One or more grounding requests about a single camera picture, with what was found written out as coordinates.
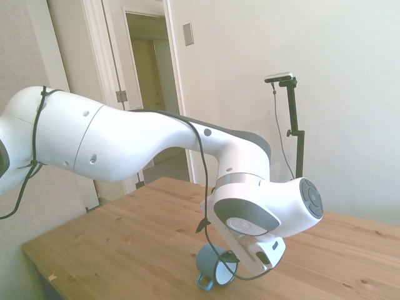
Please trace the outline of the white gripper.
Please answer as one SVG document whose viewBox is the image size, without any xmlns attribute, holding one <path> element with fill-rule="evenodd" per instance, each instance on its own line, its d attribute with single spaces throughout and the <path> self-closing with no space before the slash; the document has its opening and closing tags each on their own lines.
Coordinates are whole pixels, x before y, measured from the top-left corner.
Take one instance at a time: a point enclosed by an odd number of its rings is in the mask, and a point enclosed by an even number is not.
<svg viewBox="0 0 400 300">
<path fill-rule="evenodd" d="M 253 275 L 270 270 L 269 259 L 249 225 L 244 226 L 242 231 L 219 225 L 217 231 L 233 251 L 222 254 L 225 263 L 241 262 Z"/>
</svg>

